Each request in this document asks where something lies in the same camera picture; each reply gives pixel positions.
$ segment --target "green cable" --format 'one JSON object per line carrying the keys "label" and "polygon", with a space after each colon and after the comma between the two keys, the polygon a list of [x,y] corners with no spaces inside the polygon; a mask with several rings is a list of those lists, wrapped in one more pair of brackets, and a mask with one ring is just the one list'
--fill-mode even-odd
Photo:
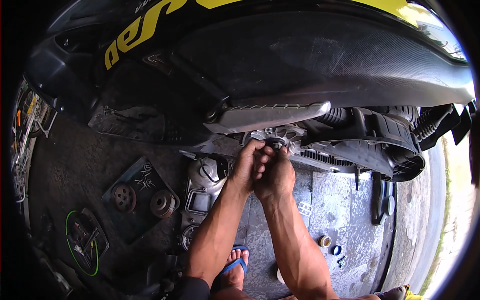
{"label": "green cable", "polygon": [[[65,234],[68,235],[68,228],[67,228],[67,224],[68,224],[68,218],[70,217],[70,215],[72,213],[76,213],[77,211],[76,210],[72,210],[71,212],[68,213],[67,215],[67,219],[65,220]],[[98,272],[98,246],[96,244],[96,240],[94,239],[94,242],[95,242],[95,252],[96,252],[96,269],[95,269],[95,273],[93,274],[88,274],[87,272],[84,271],[84,269],[82,268],[82,266],[80,266],[80,264],[78,263],[77,259],[75,258],[75,255],[73,254],[73,251],[72,251],[72,247],[70,246],[70,242],[68,241],[67,239],[67,244],[68,244],[68,249],[70,249],[70,253],[72,254],[73,256],[73,259],[75,260],[75,262],[77,263],[78,267],[80,268],[80,270],[82,270],[85,274],[89,275],[89,276],[95,276],[96,273]]]}

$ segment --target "man's right hand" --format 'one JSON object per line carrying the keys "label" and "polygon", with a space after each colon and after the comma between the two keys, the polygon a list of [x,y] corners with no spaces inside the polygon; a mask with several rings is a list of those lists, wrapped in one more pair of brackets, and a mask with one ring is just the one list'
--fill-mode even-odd
{"label": "man's right hand", "polygon": [[261,166],[265,168],[253,183],[255,195],[263,206],[272,204],[273,201],[290,199],[295,184],[295,170],[288,159],[290,152],[282,147],[275,153],[269,146],[265,146],[263,151],[265,155],[257,157],[255,161],[255,169]]}

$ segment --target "black sleeve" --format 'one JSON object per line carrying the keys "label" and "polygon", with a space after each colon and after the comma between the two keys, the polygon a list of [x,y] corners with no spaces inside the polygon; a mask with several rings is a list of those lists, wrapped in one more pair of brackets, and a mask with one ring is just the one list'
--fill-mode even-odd
{"label": "black sleeve", "polygon": [[168,295],[168,300],[208,300],[210,288],[205,280],[195,277],[182,277]]}

